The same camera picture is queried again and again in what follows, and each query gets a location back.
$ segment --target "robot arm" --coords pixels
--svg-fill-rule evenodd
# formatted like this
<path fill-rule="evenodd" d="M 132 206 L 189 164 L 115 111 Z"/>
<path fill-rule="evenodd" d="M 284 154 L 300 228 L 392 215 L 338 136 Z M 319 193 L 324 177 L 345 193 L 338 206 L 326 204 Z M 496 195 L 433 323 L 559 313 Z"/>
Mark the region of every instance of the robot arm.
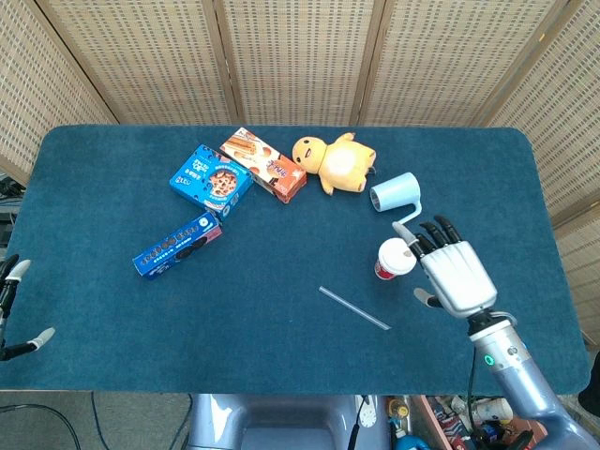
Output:
<path fill-rule="evenodd" d="M 443 232 L 431 222 L 422 224 L 435 244 L 423 234 L 415 236 L 399 222 L 393 224 L 420 261 L 437 295 L 424 295 L 423 290 L 417 290 L 417 298 L 469 321 L 469 338 L 515 413 L 546 427 L 548 436 L 537 444 L 536 450 L 600 449 L 598 442 L 564 409 L 507 320 L 510 315 L 492 311 L 496 288 L 471 245 L 461 239 L 445 217 L 435 219 Z"/>
<path fill-rule="evenodd" d="M 22 354 L 36 352 L 54 335 L 54 328 L 48 328 L 38 337 L 27 342 L 6 346 L 4 334 L 12 304 L 17 296 L 17 286 L 31 264 L 29 260 L 17 263 L 18 260 L 19 255 L 13 255 L 0 263 L 0 361 L 8 361 Z"/>

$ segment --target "blue cookie package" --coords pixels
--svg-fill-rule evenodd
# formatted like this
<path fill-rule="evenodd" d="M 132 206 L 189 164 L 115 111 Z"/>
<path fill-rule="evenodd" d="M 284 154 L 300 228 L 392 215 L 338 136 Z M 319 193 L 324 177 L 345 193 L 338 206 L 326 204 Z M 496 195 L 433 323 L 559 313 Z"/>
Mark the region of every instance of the blue cookie package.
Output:
<path fill-rule="evenodd" d="M 219 236 L 217 219 L 204 213 L 133 258 L 133 265 L 142 277 L 156 278 Z"/>
<path fill-rule="evenodd" d="M 244 167 L 201 144 L 169 184 L 222 220 L 248 190 L 252 176 Z"/>

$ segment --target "blue tablecloth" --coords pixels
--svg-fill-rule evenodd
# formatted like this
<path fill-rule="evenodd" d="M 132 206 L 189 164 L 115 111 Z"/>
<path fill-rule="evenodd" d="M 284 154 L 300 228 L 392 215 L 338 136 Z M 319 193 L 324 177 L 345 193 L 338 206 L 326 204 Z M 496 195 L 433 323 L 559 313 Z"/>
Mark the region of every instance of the blue tablecloth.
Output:
<path fill-rule="evenodd" d="M 249 127 L 284 154 L 302 136 L 347 128 Z M 33 260 L 9 343 L 54 326 L 41 351 L 0 366 L 6 388 L 261 394 L 464 393 L 465 321 L 413 298 L 421 270 L 373 272 L 391 222 L 368 194 L 322 192 L 316 176 L 283 204 L 254 185 L 223 235 L 154 281 L 131 258 L 200 209 L 169 188 L 199 143 L 236 127 L 76 126 L 45 138 L 9 252 Z M 494 280 L 498 309 L 558 392 L 589 371 L 532 149 L 511 128 L 358 127 L 377 150 L 367 188 L 412 172 L 423 213 L 451 218 Z M 390 324 L 383 331 L 318 292 Z M 498 393 L 479 368 L 475 392 Z"/>

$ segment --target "yellow plush duck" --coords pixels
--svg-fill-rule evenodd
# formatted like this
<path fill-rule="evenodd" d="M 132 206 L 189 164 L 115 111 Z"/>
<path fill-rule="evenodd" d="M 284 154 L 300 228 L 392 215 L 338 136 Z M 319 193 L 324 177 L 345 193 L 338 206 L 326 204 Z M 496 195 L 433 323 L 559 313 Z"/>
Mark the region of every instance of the yellow plush duck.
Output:
<path fill-rule="evenodd" d="M 334 188 L 362 192 L 376 154 L 372 148 L 355 142 L 354 133 L 345 133 L 331 145 L 306 136 L 293 146 L 292 157 L 308 173 L 317 173 L 322 189 L 332 195 Z"/>

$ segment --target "cup lid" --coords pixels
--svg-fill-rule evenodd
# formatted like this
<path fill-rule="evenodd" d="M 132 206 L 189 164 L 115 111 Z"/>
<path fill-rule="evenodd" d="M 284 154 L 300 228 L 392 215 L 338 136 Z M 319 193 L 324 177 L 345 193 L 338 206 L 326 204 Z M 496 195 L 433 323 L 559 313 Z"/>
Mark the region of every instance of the cup lid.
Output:
<path fill-rule="evenodd" d="M 392 237 L 379 247 L 379 262 L 387 272 L 404 275 L 413 270 L 416 258 L 404 239 Z"/>

